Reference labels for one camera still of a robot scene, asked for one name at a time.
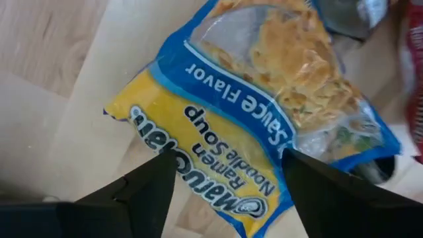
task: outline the ramen noodle soup package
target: ramen noodle soup package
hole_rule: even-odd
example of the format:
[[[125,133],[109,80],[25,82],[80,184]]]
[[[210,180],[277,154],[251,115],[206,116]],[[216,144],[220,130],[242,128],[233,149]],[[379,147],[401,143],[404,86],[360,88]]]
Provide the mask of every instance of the ramen noodle soup package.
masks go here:
[[[182,179],[241,237],[293,205],[285,148],[343,171],[400,150],[300,0],[209,0],[105,112],[174,149]]]

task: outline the yellow package label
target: yellow package label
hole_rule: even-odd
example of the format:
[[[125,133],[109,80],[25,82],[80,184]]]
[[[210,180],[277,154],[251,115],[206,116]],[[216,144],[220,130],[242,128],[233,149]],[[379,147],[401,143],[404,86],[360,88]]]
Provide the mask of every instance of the yellow package label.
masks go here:
[[[105,110],[117,120],[131,118],[151,149],[176,148],[178,172],[193,192],[241,221],[249,237],[279,206],[278,179],[260,144],[234,123],[164,89],[149,70]]]

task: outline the light wood surface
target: light wood surface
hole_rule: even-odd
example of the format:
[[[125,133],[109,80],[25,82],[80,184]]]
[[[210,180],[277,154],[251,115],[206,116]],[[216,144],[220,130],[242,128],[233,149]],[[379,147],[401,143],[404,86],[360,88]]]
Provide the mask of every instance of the light wood surface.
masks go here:
[[[69,97],[108,0],[0,0],[0,70]]]
[[[76,200],[152,158],[133,128],[103,116],[102,108],[204,2],[0,0],[0,32],[8,32],[0,35],[0,185]],[[423,185],[415,182],[423,173],[410,158],[416,150],[399,116],[404,100],[392,25],[386,20],[364,46],[338,46],[347,77],[405,145],[383,187],[423,201]],[[236,236],[176,178],[163,237]],[[291,209],[266,237],[306,236]]]

